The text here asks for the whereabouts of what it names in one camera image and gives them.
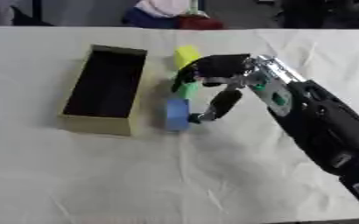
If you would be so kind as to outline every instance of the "open box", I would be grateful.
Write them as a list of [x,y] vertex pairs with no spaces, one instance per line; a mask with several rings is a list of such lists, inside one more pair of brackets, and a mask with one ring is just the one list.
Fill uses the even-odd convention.
[[93,45],[59,114],[66,130],[131,136],[147,51]]

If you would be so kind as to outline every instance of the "robotic hand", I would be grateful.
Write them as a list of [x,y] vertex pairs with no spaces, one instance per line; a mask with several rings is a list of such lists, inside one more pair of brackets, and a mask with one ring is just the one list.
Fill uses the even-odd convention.
[[359,115],[336,96],[265,55],[214,55],[196,60],[179,71],[172,91],[195,81],[205,87],[227,87],[205,113],[191,114],[189,122],[225,116],[242,97],[238,89],[249,87],[295,143],[359,199]]

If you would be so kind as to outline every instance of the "table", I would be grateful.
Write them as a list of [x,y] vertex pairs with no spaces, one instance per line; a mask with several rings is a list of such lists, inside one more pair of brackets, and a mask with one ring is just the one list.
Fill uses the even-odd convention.
[[[136,137],[59,129],[89,45],[149,51]],[[172,53],[277,55],[359,113],[359,31],[0,27],[0,223],[263,223],[359,218],[359,203],[299,150],[249,90],[181,135],[157,123]],[[201,89],[202,111],[218,89]]]

